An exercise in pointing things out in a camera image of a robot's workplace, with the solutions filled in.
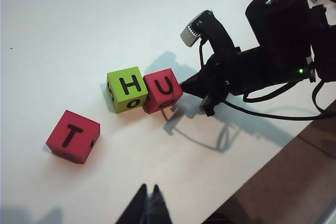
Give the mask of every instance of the white tabletop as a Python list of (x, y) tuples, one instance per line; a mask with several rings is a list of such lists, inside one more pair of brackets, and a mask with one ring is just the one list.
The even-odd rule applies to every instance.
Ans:
[[(256, 118), (223, 104), (208, 118), (188, 94), (164, 111), (169, 121), (142, 108), (115, 114), (106, 74), (172, 68), (181, 82), (196, 73), (198, 47), (179, 35), (205, 9), (235, 46), (258, 46), (245, 17), (251, 1), (1, 0), (4, 223), (114, 223), (142, 183), (159, 185), (174, 223), (204, 221), (309, 122)], [(261, 104), (229, 100), (259, 112), (316, 115), (315, 85), (306, 80)], [(336, 98), (335, 87), (321, 91), (322, 107)], [(65, 110), (101, 124), (84, 165), (45, 145)]]

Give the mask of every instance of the green cube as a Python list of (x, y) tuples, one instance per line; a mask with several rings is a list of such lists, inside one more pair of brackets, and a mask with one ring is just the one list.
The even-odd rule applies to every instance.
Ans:
[(116, 113), (142, 106), (148, 95), (138, 67), (108, 73), (106, 88)]

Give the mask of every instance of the black letter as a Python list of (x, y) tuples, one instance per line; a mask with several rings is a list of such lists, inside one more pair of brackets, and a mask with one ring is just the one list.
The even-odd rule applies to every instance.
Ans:
[(72, 124), (68, 124), (68, 128), (71, 129), (69, 135), (67, 136), (67, 138), (64, 140), (62, 147), (67, 147), (68, 144), (70, 143), (71, 139), (74, 137), (76, 132), (82, 133), (83, 129), (76, 127)]
[(167, 84), (168, 84), (168, 87), (169, 87), (169, 90), (168, 91), (164, 91), (160, 84), (159, 84), (159, 81), (158, 80), (155, 80), (155, 84), (157, 86), (157, 88), (159, 89), (159, 91), (162, 93), (162, 94), (171, 94), (173, 93), (173, 85), (172, 83), (170, 82), (169, 78), (167, 76), (164, 77), (164, 79), (166, 80)]
[(114, 97), (113, 97), (113, 93), (112, 93), (112, 90), (111, 90), (111, 88), (110, 88), (110, 84), (109, 84), (109, 82), (107, 82), (107, 87), (109, 88), (110, 94), (111, 94), (111, 96), (112, 96), (112, 102), (114, 102)]
[(121, 84), (122, 89), (124, 90), (125, 94), (130, 94), (130, 92), (128, 91), (128, 87), (131, 87), (131, 86), (136, 86), (136, 88), (137, 88), (136, 90), (138, 90), (139, 92), (141, 91), (140, 84), (139, 84), (139, 82), (136, 79), (136, 76), (134, 74), (132, 74), (132, 80), (133, 80), (133, 82), (125, 83), (124, 78), (119, 78), (120, 84)]
[(163, 108), (163, 107), (166, 107), (169, 104), (173, 104), (175, 101), (176, 100), (170, 100), (170, 101), (164, 102), (159, 106), (159, 108)]
[(139, 104), (140, 104), (140, 100), (139, 100), (139, 99), (136, 99), (136, 100), (130, 101), (130, 102), (127, 104), (127, 108), (131, 109), (131, 108), (134, 108), (134, 107), (138, 106)]

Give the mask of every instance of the wire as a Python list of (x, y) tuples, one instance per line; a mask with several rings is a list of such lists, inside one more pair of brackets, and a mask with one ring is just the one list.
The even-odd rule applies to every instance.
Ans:
[(317, 94), (318, 94), (318, 92), (321, 90), (321, 88), (322, 88), (322, 86), (324, 85), (324, 81), (323, 80), (321, 80), (320, 82), (319, 82), (319, 84), (317, 84), (317, 86), (314, 88), (314, 90), (313, 90), (313, 92), (312, 92), (312, 94), (311, 94), (311, 98), (312, 98), (312, 100), (313, 100), (313, 103), (314, 103), (314, 105), (315, 105), (315, 107), (318, 109), (318, 111), (320, 111), (322, 114), (331, 114), (331, 115), (334, 115), (334, 116), (336, 116), (336, 112), (334, 112), (334, 111), (327, 111), (327, 110), (324, 110), (324, 109), (322, 109), (322, 108), (320, 108), (318, 105), (317, 105), (317, 103), (316, 103), (316, 96), (317, 96)]
[(282, 115), (271, 115), (271, 114), (263, 114), (255, 111), (246, 110), (244, 108), (241, 108), (239, 106), (236, 106), (232, 103), (229, 103), (227, 101), (223, 101), (224, 104), (228, 105), (229, 107), (239, 110), (241, 112), (244, 112), (249, 115), (255, 115), (260, 116), (262, 118), (273, 118), (273, 119), (280, 119), (280, 120), (288, 120), (288, 121), (312, 121), (312, 120), (319, 120), (319, 119), (326, 119), (326, 118), (332, 118), (336, 115), (334, 114), (323, 114), (323, 115), (316, 115), (316, 116), (282, 116)]
[(288, 91), (289, 89), (294, 87), (299, 82), (300, 81), (288, 82), (286, 85), (284, 85), (281, 88), (273, 91), (272, 93), (269, 93), (267, 95), (264, 95), (264, 96), (258, 97), (258, 98), (247, 98), (249, 94), (244, 94), (243, 101), (244, 102), (263, 102), (263, 101), (270, 100), (274, 97), (277, 97), (278, 95), (280, 95), (282, 93), (285, 93), (286, 91)]
[[(202, 39), (201, 43), (200, 43), (200, 53), (199, 53), (199, 60), (201, 62), (201, 68), (204, 67), (204, 61), (203, 61), (203, 52), (202, 52), (202, 47), (203, 45), (206, 43), (206, 39)], [(294, 87), (297, 82), (289, 82), (287, 84), (285, 84), (284, 86), (282, 86), (281, 88), (273, 91), (272, 93), (269, 93), (268, 95), (265, 95), (263, 97), (259, 97), (259, 98), (247, 98), (248, 94), (244, 94), (243, 96), (243, 101), (246, 102), (259, 102), (259, 101), (266, 101), (269, 100), (271, 98), (274, 98), (284, 92), (286, 92), (287, 90), (291, 89), (292, 87)], [(312, 121), (312, 120), (320, 120), (320, 119), (326, 119), (326, 118), (332, 118), (332, 117), (336, 117), (336, 113), (335, 112), (328, 112), (325, 111), (323, 109), (321, 109), (320, 107), (317, 106), (316, 104), (316, 96), (317, 93), (320, 91), (320, 89), (322, 88), (322, 86), (324, 85), (324, 81), (320, 81), (320, 83), (314, 88), (313, 93), (312, 93), (312, 99), (313, 99), (313, 103), (316, 106), (316, 108), (322, 113), (322, 115), (316, 115), (316, 116), (283, 116), (283, 115), (272, 115), (272, 114), (263, 114), (263, 113), (259, 113), (259, 112), (255, 112), (255, 111), (251, 111), (251, 110), (246, 110), (242, 107), (236, 106), (232, 103), (229, 103), (228, 101), (223, 101), (223, 103), (235, 110), (239, 110), (241, 112), (244, 112), (246, 114), (249, 115), (254, 115), (254, 116), (259, 116), (262, 118), (272, 118), (272, 119), (279, 119), (279, 120), (288, 120), (288, 121)]]

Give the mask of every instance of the red cube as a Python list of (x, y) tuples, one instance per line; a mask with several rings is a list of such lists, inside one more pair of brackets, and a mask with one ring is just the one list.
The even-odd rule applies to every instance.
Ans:
[(99, 123), (66, 110), (46, 145), (56, 155), (84, 164), (99, 135)]
[(148, 114), (174, 105), (183, 94), (170, 68), (146, 74), (143, 80), (148, 90), (147, 100), (143, 108)]

